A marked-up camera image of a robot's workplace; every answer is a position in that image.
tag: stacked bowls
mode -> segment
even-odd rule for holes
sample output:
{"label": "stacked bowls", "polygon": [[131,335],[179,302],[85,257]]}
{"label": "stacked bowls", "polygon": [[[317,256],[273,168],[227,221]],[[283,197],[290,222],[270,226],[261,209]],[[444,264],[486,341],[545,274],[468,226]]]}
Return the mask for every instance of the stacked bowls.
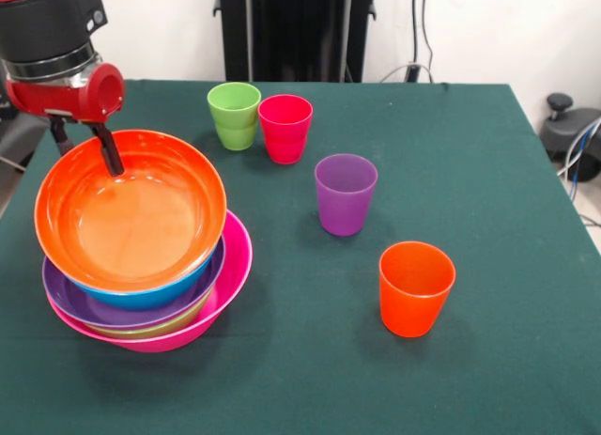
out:
{"label": "stacked bowls", "polygon": [[[227,211],[219,174],[194,147],[143,130],[114,138],[124,174],[112,177],[100,141],[89,139],[60,158],[39,189],[48,300],[85,335],[132,350],[175,349],[239,292],[250,238]],[[230,254],[232,245],[239,251]]]}

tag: dark green table cover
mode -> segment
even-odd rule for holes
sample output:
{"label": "dark green table cover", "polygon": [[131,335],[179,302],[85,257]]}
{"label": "dark green table cover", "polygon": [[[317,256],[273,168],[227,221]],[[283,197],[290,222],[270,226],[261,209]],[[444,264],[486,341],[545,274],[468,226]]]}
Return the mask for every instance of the dark green table cover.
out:
{"label": "dark green table cover", "polygon": [[[212,85],[129,82],[111,127],[169,132],[214,162],[254,242],[245,289],[169,353],[65,326],[32,222],[57,158],[46,136],[0,220],[0,433],[601,432],[599,254],[508,86],[261,84],[315,106],[301,162],[278,166],[260,134],[247,151],[221,147]],[[337,239],[319,226],[313,168],[343,151],[380,179],[363,232]],[[402,240],[457,267],[421,339],[378,314],[378,258]]]}

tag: green cup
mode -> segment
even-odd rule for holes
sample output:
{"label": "green cup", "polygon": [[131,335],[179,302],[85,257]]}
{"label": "green cup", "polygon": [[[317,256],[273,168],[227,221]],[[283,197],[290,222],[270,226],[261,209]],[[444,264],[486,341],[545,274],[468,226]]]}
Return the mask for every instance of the green cup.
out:
{"label": "green cup", "polygon": [[223,83],[209,91],[207,100],[223,146],[228,150],[250,147],[256,135],[259,89],[248,83]]}

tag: white wall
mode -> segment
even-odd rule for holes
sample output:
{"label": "white wall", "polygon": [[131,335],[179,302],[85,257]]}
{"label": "white wall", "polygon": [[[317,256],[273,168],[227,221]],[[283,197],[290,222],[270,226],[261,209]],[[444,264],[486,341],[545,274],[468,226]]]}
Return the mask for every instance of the white wall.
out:
{"label": "white wall", "polygon": [[221,16],[214,0],[102,0],[109,23],[93,35],[127,78],[222,80]]}
{"label": "white wall", "polygon": [[[509,83],[536,127],[545,96],[601,105],[601,0],[428,0],[433,72],[449,83]],[[376,0],[364,81],[412,56],[410,0]],[[213,0],[104,0],[109,24],[94,35],[128,78],[222,80],[221,16]],[[426,62],[420,45],[420,61]],[[391,79],[400,80],[400,72]]]}

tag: plastic cup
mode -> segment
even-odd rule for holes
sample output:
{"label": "plastic cup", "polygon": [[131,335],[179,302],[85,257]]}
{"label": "plastic cup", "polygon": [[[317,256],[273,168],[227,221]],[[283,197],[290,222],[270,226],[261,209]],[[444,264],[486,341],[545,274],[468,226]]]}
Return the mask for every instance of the plastic cup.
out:
{"label": "plastic cup", "polygon": [[399,336],[427,334],[454,283],[453,261],[438,247],[419,241],[392,245],[379,260],[384,325]]}
{"label": "plastic cup", "polygon": [[207,100],[223,146],[235,151],[250,147],[256,135],[259,89],[248,83],[223,83],[209,91]]}
{"label": "plastic cup", "polygon": [[313,106],[298,95],[274,95],[258,109],[265,147],[274,163],[293,164],[307,145]]}
{"label": "plastic cup", "polygon": [[378,170],[362,156],[338,153],[315,170],[319,222],[336,236],[351,236],[365,224]]}

